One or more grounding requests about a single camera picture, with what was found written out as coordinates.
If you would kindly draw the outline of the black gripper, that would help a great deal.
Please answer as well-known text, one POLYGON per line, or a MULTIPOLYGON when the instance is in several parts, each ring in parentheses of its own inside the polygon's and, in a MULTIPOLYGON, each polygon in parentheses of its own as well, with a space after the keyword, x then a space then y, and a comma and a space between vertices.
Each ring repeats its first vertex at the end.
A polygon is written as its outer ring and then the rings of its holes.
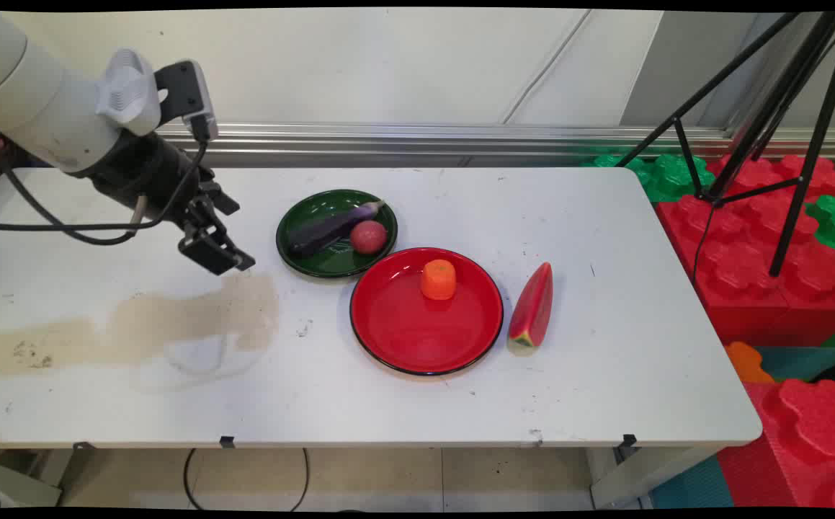
POLYGON ((147 196, 145 214, 155 219, 187 173, 190 179, 164 216, 165 221, 182 226, 178 251, 213 275, 255 266, 256 260, 230 240, 216 213, 230 216, 240 204, 224 192, 212 170, 202 164, 196 167, 186 152, 156 133, 138 137, 121 132, 108 154, 86 169, 86 178, 95 190, 130 209, 140 195, 147 196), (207 198, 195 198, 199 194, 207 198))

